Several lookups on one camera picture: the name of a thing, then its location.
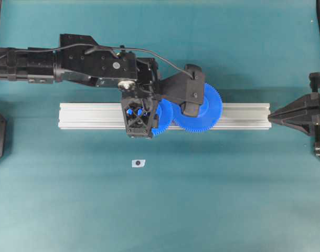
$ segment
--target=teal tabletop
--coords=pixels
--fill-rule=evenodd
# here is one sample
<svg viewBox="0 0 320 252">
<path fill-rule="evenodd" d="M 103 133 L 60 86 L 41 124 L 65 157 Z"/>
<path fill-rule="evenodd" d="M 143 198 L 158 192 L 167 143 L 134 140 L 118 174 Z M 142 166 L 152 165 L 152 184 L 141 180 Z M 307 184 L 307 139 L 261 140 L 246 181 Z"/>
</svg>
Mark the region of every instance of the teal tabletop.
<svg viewBox="0 0 320 252">
<path fill-rule="evenodd" d="M 320 71 L 315 1 L 3 1 L 0 47 L 53 48 L 63 33 L 199 65 L 224 102 L 272 111 L 309 93 L 308 74 Z M 311 138 L 278 125 L 152 140 L 58 128 L 61 102 L 120 96 L 0 81 L 0 251 L 320 252 Z"/>
</svg>

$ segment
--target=black mount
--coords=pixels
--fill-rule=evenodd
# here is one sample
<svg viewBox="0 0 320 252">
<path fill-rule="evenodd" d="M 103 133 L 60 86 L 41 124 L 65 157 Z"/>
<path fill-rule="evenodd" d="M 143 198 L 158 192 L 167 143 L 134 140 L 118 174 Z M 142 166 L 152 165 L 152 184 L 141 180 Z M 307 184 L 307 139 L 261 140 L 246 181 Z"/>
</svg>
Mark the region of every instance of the black mount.
<svg viewBox="0 0 320 252">
<path fill-rule="evenodd" d="M 312 93 L 269 115 L 269 121 L 315 137 L 314 152 L 320 157 L 320 72 L 309 75 Z"/>
</svg>

